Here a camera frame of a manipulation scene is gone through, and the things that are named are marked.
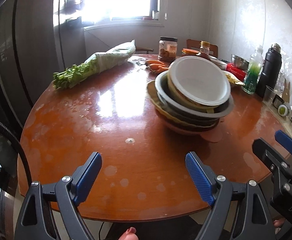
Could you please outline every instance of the round table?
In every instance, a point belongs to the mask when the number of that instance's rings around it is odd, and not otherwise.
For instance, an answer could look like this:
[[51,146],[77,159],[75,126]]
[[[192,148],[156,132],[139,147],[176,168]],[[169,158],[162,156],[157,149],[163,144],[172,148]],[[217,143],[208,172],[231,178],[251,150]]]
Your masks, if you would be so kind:
[[[208,207],[185,167],[190,151],[216,174],[244,183],[270,174],[252,153],[254,139],[263,137],[288,156],[274,139],[274,132],[283,129],[279,121],[259,97],[240,88],[232,89],[235,108],[219,124],[223,138],[218,143],[167,129],[147,97],[146,84],[155,77],[145,66],[125,63],[72,89],[55,90],[51,84],[31,110],[21,138],[33,180],[57,182],[97,151],[102,168],[79,206],[81,215],[108,221],[158,220]],[[18,178],[25,195],[23,168]]]

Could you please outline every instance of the blue gripper pad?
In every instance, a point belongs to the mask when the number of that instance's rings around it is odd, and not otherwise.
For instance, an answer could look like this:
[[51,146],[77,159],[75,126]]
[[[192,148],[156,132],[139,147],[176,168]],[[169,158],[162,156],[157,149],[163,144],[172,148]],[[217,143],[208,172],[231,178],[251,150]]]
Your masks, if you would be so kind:
[[75,206],[79,206],[80,203],[86,201],[88,194],[101,169],[101,165],[102,165],[101,155],[97,153],[77,183],[76,196],[73,199]]
[[187,153],[185,162],[188,173],[190,174],[200,197],[203,201],[212,206],[215,202],[215,198],[212,193],[212,185],[210,184],[204,171],[190,153]]
[[292,138],[283,131],[278,130],[275,132],[275,140],[292,155]]

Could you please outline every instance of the black thermos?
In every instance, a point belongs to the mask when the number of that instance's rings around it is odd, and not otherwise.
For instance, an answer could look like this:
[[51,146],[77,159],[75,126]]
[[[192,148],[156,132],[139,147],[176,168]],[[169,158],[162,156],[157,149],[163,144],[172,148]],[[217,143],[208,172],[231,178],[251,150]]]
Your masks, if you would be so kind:
[[280,46],[277,43],[274,43],[266,53],[263,71],[255,91],[257,95],[263,98],[266,86],[274,89],[281,67],[282,55],[280,54]]

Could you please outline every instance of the red package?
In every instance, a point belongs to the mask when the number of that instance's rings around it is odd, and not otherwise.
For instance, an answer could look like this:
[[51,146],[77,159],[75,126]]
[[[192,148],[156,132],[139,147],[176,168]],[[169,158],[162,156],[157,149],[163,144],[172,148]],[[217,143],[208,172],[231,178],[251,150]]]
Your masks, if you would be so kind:
[[234,74],[234,76],[238,78],[240,81],[244,81],[244,78],[246,76],[245,71],[234,67],[232,63],[228,63],[225,70]]

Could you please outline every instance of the black lid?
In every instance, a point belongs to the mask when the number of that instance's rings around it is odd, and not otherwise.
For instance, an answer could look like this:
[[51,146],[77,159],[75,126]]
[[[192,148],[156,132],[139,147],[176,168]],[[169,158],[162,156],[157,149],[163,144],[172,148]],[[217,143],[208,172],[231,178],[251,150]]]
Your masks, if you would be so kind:
[[169,37],[160,37],[161,41],[174,41],[177,42],[178,39],[177,38],[169,38]]

